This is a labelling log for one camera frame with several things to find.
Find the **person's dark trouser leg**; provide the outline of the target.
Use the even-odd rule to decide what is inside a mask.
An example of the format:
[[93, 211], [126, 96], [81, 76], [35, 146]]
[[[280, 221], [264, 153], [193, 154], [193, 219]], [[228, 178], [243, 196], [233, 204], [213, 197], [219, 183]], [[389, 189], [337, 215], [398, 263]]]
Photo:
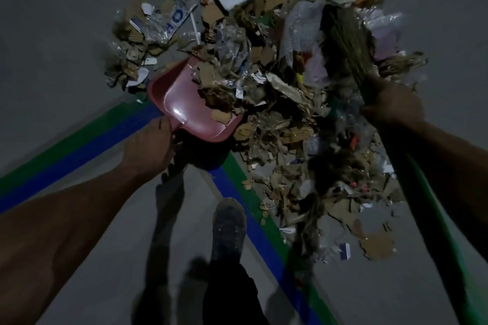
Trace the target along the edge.
[[254, 280], [236, 259], [210, 262], [203, 325], [270, 325]]

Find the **person's right hand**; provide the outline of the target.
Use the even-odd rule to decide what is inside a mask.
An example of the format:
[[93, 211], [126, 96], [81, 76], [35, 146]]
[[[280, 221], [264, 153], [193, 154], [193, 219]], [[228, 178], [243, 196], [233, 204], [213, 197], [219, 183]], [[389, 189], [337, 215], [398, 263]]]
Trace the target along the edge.
[[381, 78], [386, 83], [386, 94], [381, 120], [377, 129], [415, 129], [424, 124], [424, 109], [419, 97], [408, 86]]

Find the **grass broom with green handle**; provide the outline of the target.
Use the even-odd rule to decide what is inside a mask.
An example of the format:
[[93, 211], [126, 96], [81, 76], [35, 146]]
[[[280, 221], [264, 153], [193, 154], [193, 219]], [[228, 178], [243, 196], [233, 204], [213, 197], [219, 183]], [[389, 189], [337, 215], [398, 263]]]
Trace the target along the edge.
[[[367, 32], [352, 7], [341, 7], [336, 2], [333, 5], [327, 11], [330, 21], [326, 35], [337, 46], [364, 102], [372, 104], [375, 93], [372, 85], [365, 82], [367, 73], [373, 69]], [[488, 325], [488, 308], [485, 307], [488, 305], [488, 293], [474, 282], [469, 273], [424, 173], [406, 151], [400, 150], [383, 135], [382, 141], [459, 324]]]

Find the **person's right forearm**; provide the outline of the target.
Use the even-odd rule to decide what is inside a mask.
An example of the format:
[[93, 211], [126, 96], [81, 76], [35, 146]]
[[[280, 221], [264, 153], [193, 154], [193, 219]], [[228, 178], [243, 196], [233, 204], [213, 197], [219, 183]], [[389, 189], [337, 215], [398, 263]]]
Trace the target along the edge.
[[488, 151], [424, 120], [376, 124], [417, 162], [449, 217], [488, 262]]

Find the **pink plastic dustpan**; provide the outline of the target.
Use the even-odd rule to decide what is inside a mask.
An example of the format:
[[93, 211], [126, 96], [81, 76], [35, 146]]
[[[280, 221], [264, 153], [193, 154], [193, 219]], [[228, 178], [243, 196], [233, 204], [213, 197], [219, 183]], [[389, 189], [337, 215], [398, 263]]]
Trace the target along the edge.
[[189, 56], [153, 78], [147, 94], [153, 104], [170, 118], [172, 128], [179, 128], [209, 143], [227, 140], [243, 120], [232, 117], [227, 125], [212, 118], [212, 109], [198, 92], [193, 74], [201, 61]]

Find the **person's left forearm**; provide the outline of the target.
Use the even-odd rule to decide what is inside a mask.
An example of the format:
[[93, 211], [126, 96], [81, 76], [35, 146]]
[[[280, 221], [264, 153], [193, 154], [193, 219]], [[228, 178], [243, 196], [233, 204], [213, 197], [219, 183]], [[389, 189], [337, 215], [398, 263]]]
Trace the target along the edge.
[[34, 325], [125, 202], [158, 172], [117, 166], [0, 216], [0, 325]]

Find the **person's dark shoe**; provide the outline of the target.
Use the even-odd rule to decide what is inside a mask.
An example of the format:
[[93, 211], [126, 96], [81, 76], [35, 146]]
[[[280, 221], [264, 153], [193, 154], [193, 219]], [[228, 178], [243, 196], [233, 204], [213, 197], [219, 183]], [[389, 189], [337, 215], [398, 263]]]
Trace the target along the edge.
[[247, 235], [247, 217], [243, 206], [234, 198], [224, 198], [216, 206], [212, 219], [211, 262], [240, 262]]

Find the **person's left hand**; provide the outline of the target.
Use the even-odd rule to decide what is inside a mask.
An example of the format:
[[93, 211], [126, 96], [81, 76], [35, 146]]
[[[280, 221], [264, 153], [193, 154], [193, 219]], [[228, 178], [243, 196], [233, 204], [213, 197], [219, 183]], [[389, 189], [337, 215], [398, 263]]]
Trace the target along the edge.
[[120, 167], [147, 182], [168, 168], [174, 153], [173, 133], [152, 132], [145, 126], [125, 142]]

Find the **green and blue floor tape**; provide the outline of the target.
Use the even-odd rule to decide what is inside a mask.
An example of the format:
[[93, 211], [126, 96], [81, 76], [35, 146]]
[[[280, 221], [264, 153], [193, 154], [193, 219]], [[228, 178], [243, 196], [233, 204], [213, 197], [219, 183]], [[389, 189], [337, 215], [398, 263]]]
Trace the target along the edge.
[[[80, 184], [44, 195], [21, 205], [84, 164], [81, 155], [66, 146], [53, 153], [59, 169], [36, 173], [4, 198], [0, 198], [0, 306], [1, 323], [35, 323], [58, 292], [97, 245], [128, 199], [144, 184], [164, 172], [174, 153], [168, 116], [155, 111], [120, 123], [115, 137], [125, 139], [121, 162], [111, 171]], [[267, 319], [257, 299], [254, 282], [240, 264], [245, 236], [254, 247], [268, 244], [262, 227], [249, 207], [233, 194], [213, 213], [213, 248], [209, 282], [204, 298], [205, 324], [259, 325]]]

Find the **clear plastic bag with print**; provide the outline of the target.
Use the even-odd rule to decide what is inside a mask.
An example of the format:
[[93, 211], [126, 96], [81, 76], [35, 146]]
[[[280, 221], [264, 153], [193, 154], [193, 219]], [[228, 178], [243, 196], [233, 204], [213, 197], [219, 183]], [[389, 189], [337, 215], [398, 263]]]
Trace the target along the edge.
[[160, 8], [154, 9], [151, 14], [145, 14], [142, 34], [148, 43], [168, 45], [174, 33], [198, 5], [198, 0], [170, 1], [174, 1], [174, 5], [169, 12], [164, 13]]

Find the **pile of cardboard and plastic scraps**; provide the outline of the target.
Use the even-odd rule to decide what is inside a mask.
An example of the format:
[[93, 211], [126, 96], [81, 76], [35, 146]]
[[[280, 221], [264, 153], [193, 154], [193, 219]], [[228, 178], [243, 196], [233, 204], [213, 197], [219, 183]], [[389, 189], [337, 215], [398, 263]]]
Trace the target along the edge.
[[359, 114], [363, 97], [326, 35], [333, 2], [352, 7], [367, 32], [373, 69], [401, 81], [427, 63], [423, 52], [398, 47], [402, 13], [384, 13], [384, 0], [249, 0], [231, 12], [200, 0], [203, 29], [174, 33], [168, 45], [148, 43], [145, 14], [174, 1], [134, 0], [117, 11], [107, 46], [110, 87], [146, 99], [150, 81], [183, 59], [201, 62], [193, 74], [212, 118], [227, 125], [243, 114], [233, 138], [251, 172], [242, 185], [262, 184], [261, 224], [279, 218], [280, 230], [299, 236], [303, 255], [326, 261], [319, 221], [328, 215], [359, 240], [370, 260], [396, 252], [392, 228], [365, 232], [359, 215], [375, 202], [402, 203], [401, 191], [377, 131]]

